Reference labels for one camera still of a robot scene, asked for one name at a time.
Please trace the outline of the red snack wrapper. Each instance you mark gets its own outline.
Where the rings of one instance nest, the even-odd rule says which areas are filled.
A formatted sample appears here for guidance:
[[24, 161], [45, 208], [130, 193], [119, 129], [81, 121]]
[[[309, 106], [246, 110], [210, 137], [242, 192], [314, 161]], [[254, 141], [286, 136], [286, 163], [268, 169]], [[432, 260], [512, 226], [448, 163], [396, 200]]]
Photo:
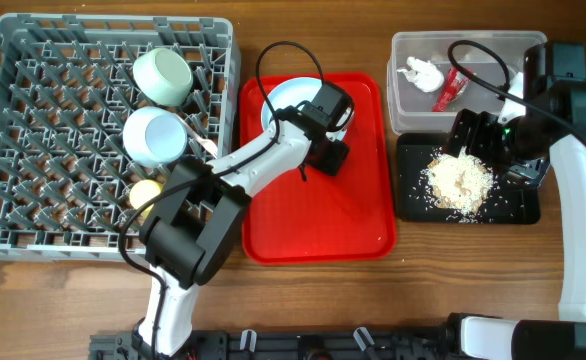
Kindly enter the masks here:
[[465, 91], [469, 82], [467, 76], [455, 67], [451, 67], [445, 77], [443, 90], [432, 107], [432, 112], [445, 112], [449, 104]]

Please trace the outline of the white round plate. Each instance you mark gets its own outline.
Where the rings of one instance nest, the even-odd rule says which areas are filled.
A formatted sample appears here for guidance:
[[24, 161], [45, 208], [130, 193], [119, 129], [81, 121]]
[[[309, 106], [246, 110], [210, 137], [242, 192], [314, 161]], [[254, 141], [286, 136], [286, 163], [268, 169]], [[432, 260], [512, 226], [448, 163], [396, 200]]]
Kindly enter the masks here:
[[[296, 77], [277, 85], [268, 94], [269, 101], [274, 109], [298, 105], [303, 101], [311, 101], [321, 88], [321, 80], [311, 77]], [[339, 131], [328, 132], [327, 137], [331, 141], [342, 141], [353, 118], [353, 107], [349, 106], [338, 121], [341, 126]]]

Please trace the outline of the white tissue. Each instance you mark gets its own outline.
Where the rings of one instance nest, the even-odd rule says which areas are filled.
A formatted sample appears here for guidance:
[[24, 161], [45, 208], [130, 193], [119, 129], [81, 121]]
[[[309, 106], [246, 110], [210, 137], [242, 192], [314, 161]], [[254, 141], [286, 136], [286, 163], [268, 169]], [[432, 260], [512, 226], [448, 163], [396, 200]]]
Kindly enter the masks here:
[[424, 93], [438, 90], [445, 80], [444, 75], [435, 65], [415, 57], [408, 57], [406, 67], [397, 69], [397, 72], [403, 74], [408, 82]]

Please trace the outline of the pale blue bowl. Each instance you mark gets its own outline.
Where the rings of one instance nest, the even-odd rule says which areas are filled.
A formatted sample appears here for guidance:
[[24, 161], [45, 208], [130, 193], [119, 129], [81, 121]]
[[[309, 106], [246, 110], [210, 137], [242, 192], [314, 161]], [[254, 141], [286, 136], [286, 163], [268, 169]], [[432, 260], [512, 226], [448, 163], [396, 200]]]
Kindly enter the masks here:
[[158, 107], [143, 107], [125, 121], [123, 145], [128, 156], [147, 168], [157, 168], [180, 158], [186, 149], [188, 134], [182, 120]]

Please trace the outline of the pale green bowl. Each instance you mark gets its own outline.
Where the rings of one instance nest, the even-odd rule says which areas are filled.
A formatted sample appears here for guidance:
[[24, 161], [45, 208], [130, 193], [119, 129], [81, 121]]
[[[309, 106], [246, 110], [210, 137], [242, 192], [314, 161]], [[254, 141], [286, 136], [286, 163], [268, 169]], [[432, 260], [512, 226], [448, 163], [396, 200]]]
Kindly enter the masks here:
[[194, 76], [187, 61], [167, 48], [155, 48], [133, 63], [141, 92], [162, 106], [180, 106], [191, 92]]

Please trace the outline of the yellow plastic cup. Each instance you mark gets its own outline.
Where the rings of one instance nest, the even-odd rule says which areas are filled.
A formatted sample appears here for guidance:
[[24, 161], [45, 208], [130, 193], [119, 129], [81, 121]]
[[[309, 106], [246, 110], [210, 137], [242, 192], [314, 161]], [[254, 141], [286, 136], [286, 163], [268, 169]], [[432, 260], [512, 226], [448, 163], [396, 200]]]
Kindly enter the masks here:
[[129, 203], [138, 210], [144, 203], [159, 195], [163, 185], [154, 180], [141, 180], [135, 183], [129, 191]]

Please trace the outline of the white plastic fork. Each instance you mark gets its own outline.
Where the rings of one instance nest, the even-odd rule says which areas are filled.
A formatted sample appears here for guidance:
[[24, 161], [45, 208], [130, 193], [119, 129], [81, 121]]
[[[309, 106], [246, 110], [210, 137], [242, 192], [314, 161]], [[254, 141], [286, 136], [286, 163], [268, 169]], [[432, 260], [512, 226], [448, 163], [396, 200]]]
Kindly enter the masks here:
[[206, 161], [209, 157], [216, 159], [218, 157], [217, 144], [213, 140], [204, 138], [201, 135], [199, 135], [179, 115], [176, 115], [176, 117], [187, 133], [187, 138], [188, 138], [187, 143], [188, 143], [193, 155], [203, 161]]

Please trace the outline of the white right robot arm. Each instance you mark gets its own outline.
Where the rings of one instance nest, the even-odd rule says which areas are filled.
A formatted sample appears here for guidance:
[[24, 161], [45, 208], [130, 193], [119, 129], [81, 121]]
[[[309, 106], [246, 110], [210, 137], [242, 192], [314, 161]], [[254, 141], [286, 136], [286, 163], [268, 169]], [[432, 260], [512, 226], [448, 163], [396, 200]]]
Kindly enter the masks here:
[[460, 151], [509, 170], [546, 156], [561, 201], [563, 285], [556, 321], [456, 314], [442, 325], [441, 353], [468, 359], [586, 359], [586, 60], [583, 45], [550, 41], [524, 53], [522, 96], [461, 66], [453, 68], [524, 112], [501, 120], [464, 109], [444, 152]]

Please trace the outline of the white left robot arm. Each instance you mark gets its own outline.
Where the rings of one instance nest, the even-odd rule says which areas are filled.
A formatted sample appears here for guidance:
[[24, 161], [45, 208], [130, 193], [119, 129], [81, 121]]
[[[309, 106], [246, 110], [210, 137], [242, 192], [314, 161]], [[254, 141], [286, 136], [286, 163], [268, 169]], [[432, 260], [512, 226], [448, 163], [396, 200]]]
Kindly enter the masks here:
[[186, 344], [200, 288], [239, 238], [253, 198], [279, 176], [310, 165], [334, 176], [348, 147], [330, 134], [351, 120], [354, 101], [323, 83], [311, 100], [279, 108], [268, 127], [235, 152], [203, 163], [187, 159], [164, 190], [145, 202], [139, 235], [152, 293], [133, 344], [145, 359], [170, 359]]

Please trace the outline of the rice food waste pile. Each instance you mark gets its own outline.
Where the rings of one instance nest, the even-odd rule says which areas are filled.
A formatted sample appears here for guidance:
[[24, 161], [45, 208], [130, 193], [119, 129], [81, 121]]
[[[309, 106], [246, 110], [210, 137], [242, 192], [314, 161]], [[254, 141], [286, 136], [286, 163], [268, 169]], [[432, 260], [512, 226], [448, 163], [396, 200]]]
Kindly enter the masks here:
[[431, 162], [421, 170], [421, 180], [431, 207], [463, 217], [475, 217], [496, 185], [492, 169], [466, 154], [465, 148], [457, 156], [437, 148]]

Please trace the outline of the black food waste tray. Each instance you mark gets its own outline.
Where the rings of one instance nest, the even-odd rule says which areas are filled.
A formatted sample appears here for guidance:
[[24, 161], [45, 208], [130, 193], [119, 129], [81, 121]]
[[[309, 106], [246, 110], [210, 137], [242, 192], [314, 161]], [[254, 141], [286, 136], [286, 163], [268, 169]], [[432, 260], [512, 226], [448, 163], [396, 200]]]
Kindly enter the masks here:
[[447, 140], [446, 133], [404, 133], [396, 142], [399, 202], [396, 215], [409, 222], [535, 224], [541, 216], [538, 187], [501, 177], [474, 216], [435, 205], [425, 169]]

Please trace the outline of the grey dishwasher rack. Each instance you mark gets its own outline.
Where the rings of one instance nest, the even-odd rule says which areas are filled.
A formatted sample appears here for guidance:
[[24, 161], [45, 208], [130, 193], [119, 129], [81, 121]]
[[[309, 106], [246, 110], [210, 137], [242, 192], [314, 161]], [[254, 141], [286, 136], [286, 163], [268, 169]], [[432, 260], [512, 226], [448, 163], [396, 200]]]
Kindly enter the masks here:
[[155, 48], [182, 56], [193, 92], [177, 114], [220, 154], [233, 142], [241, 54], [219, 17], [8, 13], [0, 17], [0, 261], [119, 261], [140, 180], [127, 118], [150, 104], [133, 78]]

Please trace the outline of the red plastic tray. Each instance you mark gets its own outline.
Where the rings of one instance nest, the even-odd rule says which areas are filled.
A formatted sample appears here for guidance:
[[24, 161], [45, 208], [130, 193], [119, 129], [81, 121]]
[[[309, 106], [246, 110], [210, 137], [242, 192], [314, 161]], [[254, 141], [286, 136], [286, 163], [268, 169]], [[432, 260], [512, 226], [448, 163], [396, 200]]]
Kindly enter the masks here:
[[362, 72], [326, 78], [355, 101], [344, 139], [350, 152], [335, 176], [312, 167], [292, 170], [253, 198], [242, 245], [260, 264], [370, 260], [388, 255], [396, 244], [378, 84]]

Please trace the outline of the clear plastic bin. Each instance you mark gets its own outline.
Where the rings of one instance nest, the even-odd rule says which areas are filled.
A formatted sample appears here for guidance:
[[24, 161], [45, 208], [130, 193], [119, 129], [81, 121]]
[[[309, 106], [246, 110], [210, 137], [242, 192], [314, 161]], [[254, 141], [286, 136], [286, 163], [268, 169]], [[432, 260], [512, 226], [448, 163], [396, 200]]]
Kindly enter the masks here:
[[398, 32], [392, 38], [391, 55], [387, 63], [387, 103], [390, 125], [396, 134], [406, 132], [448, 132], [457, 113], [467, 108], [474, 112], [499, 114], [503, 102], [496, 95], [475, 83], [469, 83], [462, 95], [444, 112], [434, 112], [440, 90], [425, 93], [400, 73], [407, 68], [407, 59], [433, 64], [447, 73], [450, 62], [447, 50], [457, 40], [480, 43], [502, 58], [511, 77], [523, 70], [524, 52], [547, 41], [540, 31], [524, 30], [458, 30]]

